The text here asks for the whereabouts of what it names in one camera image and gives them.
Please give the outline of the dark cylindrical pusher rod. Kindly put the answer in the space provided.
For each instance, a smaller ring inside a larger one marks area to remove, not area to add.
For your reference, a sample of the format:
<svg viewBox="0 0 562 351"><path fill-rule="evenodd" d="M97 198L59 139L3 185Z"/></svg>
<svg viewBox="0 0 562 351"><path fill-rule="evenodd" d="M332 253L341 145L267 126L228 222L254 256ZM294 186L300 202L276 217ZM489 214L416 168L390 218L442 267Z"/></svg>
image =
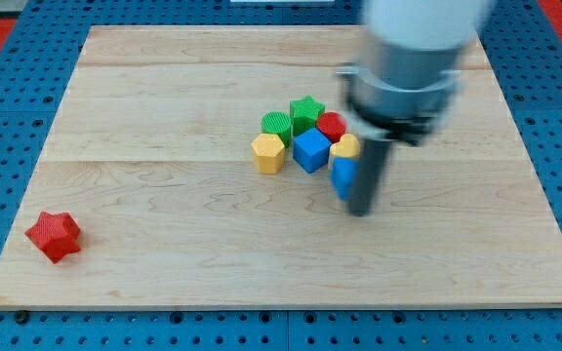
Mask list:
<svg viewBox="0 0 562 351"><path fill-rule="evenodd" d="M366 138L363 141L358 168L348 192L347 208L352 215L370 213L391 146L390 139Z"/></svg>

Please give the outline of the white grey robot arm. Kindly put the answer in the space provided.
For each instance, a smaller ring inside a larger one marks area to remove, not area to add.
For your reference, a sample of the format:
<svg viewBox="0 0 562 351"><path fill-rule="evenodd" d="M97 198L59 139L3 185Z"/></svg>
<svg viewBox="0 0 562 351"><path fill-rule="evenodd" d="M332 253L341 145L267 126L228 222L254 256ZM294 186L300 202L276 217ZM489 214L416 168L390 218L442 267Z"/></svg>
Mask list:
<svg viewBox="0 0 562 351"><path fill-rule="evenodd" d="M396 142L417 146L441 129L458 63L493 0L367 0L358 51L339 69L350 129L362 143L347 208L367 215Z"/></svg>

